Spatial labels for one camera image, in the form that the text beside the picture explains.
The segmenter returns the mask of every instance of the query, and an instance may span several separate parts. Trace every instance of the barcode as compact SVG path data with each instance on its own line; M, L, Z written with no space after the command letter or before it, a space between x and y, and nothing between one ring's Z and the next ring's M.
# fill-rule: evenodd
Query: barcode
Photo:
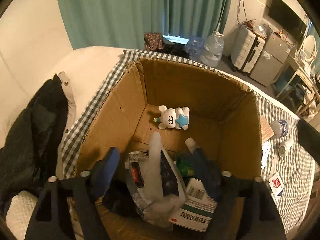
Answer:
M197 199L203 199L204 191L199 190L198 188L190 187L188 195L191 197L195 197Z

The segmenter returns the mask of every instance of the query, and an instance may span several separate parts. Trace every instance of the checkered blanket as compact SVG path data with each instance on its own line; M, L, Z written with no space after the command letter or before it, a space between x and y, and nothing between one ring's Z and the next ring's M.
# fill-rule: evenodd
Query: checkered blanket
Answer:
M107 78L102 82L98 91L92 97L80 118L75 122L65 138L62 146L62 162L63 171L66 178L72 177L75 166L79 157L79 149L81 141L88 131L93 119L95 118L100 106L105 101L111 88L119 81L124 73L125 65L130 61L138 60L140 57L161 58L177 62L184 62L198 67L210 69L219 72L216 69L207 67L200 63L153 51L144 50L124 50L122 59L114 66ZM257 106L260 115L264 115L270 123L274 120L287 119L292 124L291 137L295 140L290 153L285 158L279 159L276 163L276 171L279 172L285 189L282 197L276 202L279 214L282 219L285 231L289 231L294 226L299 226L303 219L305 207L309 199L309 186L313 180L312 168L313 159L309 153L298 144L297 139L297 120L294 119L288 112L280 107L275 106L268 99L255 92L257 97ZM280 142L287 138L271 140L271 151L268 156L267 166L261 170L261 177L266 181L273 174L270 174L273 157L276 154Z

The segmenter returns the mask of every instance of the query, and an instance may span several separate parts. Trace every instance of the green curtain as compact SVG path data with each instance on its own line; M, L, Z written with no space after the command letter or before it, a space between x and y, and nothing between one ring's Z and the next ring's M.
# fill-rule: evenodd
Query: green curtain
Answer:
M164 0L58 0L73 49L143 49L145 32L162 32Z
M215 31L220 13L223 32L231 0L165 0L164 34L189 38L207 37Z
M231 0L58 0L73 49L93 45L143 49L146 32L207 37Z
M312 67L313 67L313 65L315 65L316 66L315 72L319 73L320 72L320 51L319 51L319 49L320 49L320 37L319 37L319 34L317 33L314 25L311 25L311 27L310 27L310 29L308 31L308 36L309 35L313 35L314 38L316 39L318 54L317 54L317 57L316 57L316 59L314 60L314 62L312 64Z

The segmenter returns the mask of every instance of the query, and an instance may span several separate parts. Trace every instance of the television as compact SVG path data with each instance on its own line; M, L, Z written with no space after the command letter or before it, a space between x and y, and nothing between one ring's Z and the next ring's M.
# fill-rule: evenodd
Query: television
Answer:
M296 41L302 40L307 26L282 0L272 0L269 16L290 33Z

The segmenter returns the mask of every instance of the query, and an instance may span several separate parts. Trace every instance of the plush toy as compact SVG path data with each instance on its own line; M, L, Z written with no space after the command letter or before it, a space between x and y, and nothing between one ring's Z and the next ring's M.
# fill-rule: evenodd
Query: plush toy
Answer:
M178 107L177 109L167 108L166 106L159 106L161 116L155 118L154 122L160 122L159 129L176 128L176 129L188 129L189 125L189 112L188 107Z

